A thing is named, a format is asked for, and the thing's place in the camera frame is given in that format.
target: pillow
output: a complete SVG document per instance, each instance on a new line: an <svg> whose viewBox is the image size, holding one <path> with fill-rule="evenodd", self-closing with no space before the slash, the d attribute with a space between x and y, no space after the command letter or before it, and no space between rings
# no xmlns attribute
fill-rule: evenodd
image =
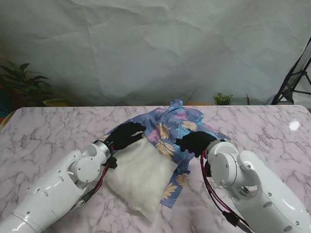
<svg viewBox="0 0 311 233"><path fill-rule="evenodd" d="M115 154L118 166L105 175L108 185L150 221L177 164L143 138Z"/></svg>

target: floral shirt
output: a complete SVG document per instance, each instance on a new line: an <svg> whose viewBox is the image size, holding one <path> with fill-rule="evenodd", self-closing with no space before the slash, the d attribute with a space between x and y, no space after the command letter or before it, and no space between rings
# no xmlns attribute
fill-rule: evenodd
<svg viewBox="0 0 311 233"><path fill-rule="evenodd" d="M128 120L145 126L145 135L148 140L174 163L178 164L161 201L162 204L170 208L172 208L182 187L187 182L189 162L194 157L194 154L190 154L187 150L181 152L180 147L174 144L175 139L181 139L190 132L204 131L217 139L229 140L228 136L202 121L204 117L202 112L183 107L182 104L181 100L174 100L171 101L168 109L157 108Z"/></svg>

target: black tripod stand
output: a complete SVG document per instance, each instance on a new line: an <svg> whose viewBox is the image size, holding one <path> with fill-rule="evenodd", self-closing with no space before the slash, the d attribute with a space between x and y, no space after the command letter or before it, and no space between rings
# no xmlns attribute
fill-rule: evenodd
<svg viewBox="0 0 311 233"><path fill-rule="evenodd" d="M306 48L308 47L310 41L311 41L311 38L309 39ZM298 65L298 63L299 63L301 57L302 57L302 55L300 56L300 58L298 59L298 61L295 63L295 65L293 66L293 68L290 70L290 72L286 75L286 78L285 78L285 80L284 80L284 82L283 82L283 84L282 84L280 90L279 90L278 93L274 96L274 98L273 98L273 100L272 100L272 102L271 102L272 105L278 104L278 103L281 101L281 99L282 99L283 97L285 97L287 100L289 100L289 101L291 101L291 102L293 103L293 102L294 102L294 100L293 100L293 92L311 95L310 92L295 90L297 84L299 83L299 81L301 80L301 78L302 78L303 76L306 76L306 78L307 78L309 84L311 85L311 80L310 80L310 78L309 78L309 76L308 76L308 74L307 74L307 71L306 71L307 68L308 68L308 66L309 66L310 63L311 63L311 58L309 58L307 64L304 66L304 68L303 68L301 71L296 72L296 73L293 74L293 72L294 72L295 68L297 67L297 65ZM293 83L289 85L288 82L289 82L290 78L291 78L292 76L294 76L294 75L298 75L298 76L295 78L295 80L293 81Z"/></svg>

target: white plastic casing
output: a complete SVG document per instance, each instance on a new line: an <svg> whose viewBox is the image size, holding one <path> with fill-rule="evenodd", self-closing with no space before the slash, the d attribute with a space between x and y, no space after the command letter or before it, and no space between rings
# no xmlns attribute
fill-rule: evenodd
<svg viewBox="0 0 311 233"><path fill-rule="evenodd" d="M76 204L109 157L108 147L100 141L83 154L79 150L70 152L27 190L23 202L0 223L0 233L44 231ZM75 174L78 168L84 172Z"/></svg>
<svg viewBox="0 0 311 233"><path fill-rule="evenodd" d="M311 233L306 207L255 153L238 153L231 143L221 141L207 150L213 180L231 195L254 232Z"/></svg>

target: white marble surface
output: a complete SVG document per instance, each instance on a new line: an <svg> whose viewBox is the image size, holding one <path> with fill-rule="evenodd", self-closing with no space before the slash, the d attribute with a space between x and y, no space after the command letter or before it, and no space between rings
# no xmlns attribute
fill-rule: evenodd
<svg viewBox="0 0 311 233"><path fill-rule="evenodd" d="M0 133L0 220L30 184L75 148L84 150L113 127L156 107L23 108ZM311 209L311 121L302 106L198 106L204 121L253 150ZM82 208L49 227L58 233L234 233L209 199L199 161L174 207L160 207L154 223L132 211L106 184ZM229 204L223 190L217 189Z"/></svg>

